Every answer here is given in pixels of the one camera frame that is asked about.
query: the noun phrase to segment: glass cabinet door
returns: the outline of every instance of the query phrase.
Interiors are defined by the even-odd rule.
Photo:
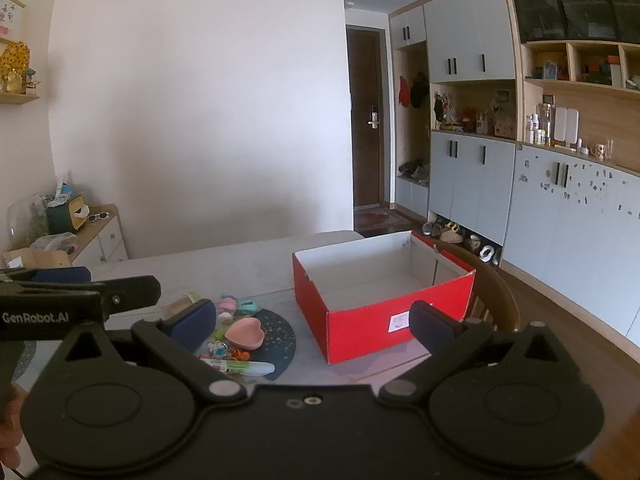
[[[640,43],[640,0],[611,0],[618,20],[618,39]]]
[[[514,0],[520,40],[564,40],[560,0]]]
[[[615,40],[616,20],[609,0],[561,0],[572,40]]]

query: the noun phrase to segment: drawer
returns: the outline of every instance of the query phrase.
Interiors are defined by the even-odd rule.
[[[112,218],[111,221],[105,225],[104,229],[98,233],[98,240],[100,240],[102,254],[108,260],[122,241],[118,218]]]
[[[98,265],[103,263],[102,248],[98,238],[95,237],[89,242],[76,259],[73,260],[72,265],[74,267],[86,267],[89,270],[94,269]]]
[[[124,247],[124,242],[120,242],[120,244],[116,247],[116,250],[113,251],[113,254],[107,260],[108,263],[114,264],[116,262],[126,262],[129,259],[127,255],[127,250]]]

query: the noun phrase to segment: plastic bag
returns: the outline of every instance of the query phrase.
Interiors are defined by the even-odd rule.
[[[73,233],[62,233],[59,235],[41,236],[33,244],[30,249],[39,251],[65,251],[71,247],[75,247],[78,243],[78,237]]]

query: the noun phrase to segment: brown door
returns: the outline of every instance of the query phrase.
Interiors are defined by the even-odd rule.
[[[382,200],[380,35],[348,28],[347,50],[351,86],[353,205],[357,207],[379,204]]]

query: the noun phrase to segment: sunglasses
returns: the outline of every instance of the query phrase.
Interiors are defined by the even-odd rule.
[[[102,213],[98,213],[98,214],[95,214],[95,215],[89,215],[86,218],[86,221],[89,222],[89,224],[92,224],[97,220],[106,220],[107,218],[109,218],[109,213],[102,212]]]

